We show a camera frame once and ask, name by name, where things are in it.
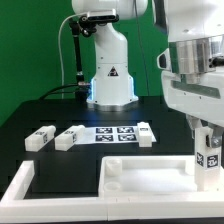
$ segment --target green backdrop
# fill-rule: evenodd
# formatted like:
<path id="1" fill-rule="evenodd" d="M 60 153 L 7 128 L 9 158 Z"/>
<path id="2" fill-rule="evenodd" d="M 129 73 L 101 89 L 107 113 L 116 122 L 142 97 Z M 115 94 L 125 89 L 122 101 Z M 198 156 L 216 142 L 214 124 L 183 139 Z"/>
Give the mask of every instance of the green backdrop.
<path id="1" fill-rule="evenodd" d="M 71 0 L 0 1 L 0 125 L 24 101 L 38 99 L 61 85 L 57 36 L 62 21 L 73 14 Z M 149 76 L 150 95 L 161 94 L 161 71 L 156 57 L 167 46 L 167 37 L 153 27 L 152 6 L 140 18 L 142 44 Z M 117 23 L 128 38 L 129 73 L 138 96 L 147 95 L 144 64 L 136 20 Z M 93 38 L 81 38 L 84 74 L 95 73 Z M 75 82 L 73 40 L 68 26 L 62 34 L 65 83 Z"/>

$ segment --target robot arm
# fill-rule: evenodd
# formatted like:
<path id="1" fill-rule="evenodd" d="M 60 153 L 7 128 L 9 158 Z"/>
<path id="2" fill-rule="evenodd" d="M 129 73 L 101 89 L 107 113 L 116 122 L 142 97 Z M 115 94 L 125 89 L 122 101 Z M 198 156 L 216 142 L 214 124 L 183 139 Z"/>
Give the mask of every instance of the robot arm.
<path id="1" fill-rule="evenodd" d="M 224 130 L 224 2 L 153 0 L 153 5 L 155 24 L 168 27 L 169 48 L 158 57 L 166 103 L 187 114 L 195 130 L 198 190 L 217 190 Z"/>
<path id="2" fill-rule="evenodd" d="M 117 32 L 112 22 L 142 15 L 148 0 L 73 0 L 76 13 L 87 12 L 80 18 L 82 33 L 93 34 L 96 49 L 96 74 L 91 81 L 89 108 L 121 111 L 137 102 L 133 78 L 128 73 L 128 49 L 124 35 Z"/>

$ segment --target white block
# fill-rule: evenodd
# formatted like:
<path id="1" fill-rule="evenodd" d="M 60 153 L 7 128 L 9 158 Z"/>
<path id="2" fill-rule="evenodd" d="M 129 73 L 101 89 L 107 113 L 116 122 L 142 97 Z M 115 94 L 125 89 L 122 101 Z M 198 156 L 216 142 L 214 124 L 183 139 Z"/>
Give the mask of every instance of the white block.
<path id="1" fill-rule="evenodd" d="M 152 147 L 152 130 L 148 123 L 137 124 L 139 133 L 139 147 Z"/>
<path id="2" fill-rule="evenodd" d="M 81 139 L 85 126 L 72 126 L 55 138 L 55 149 L 60 151 L 69 150 L 77 140 Z"/>
<path id="3" fill-rule="evenodd" d="M 56 128 L 54 126 L 43 126 L 25 139 L 26 151 L 38 152 L 49 141 L 54 138 Z"/>

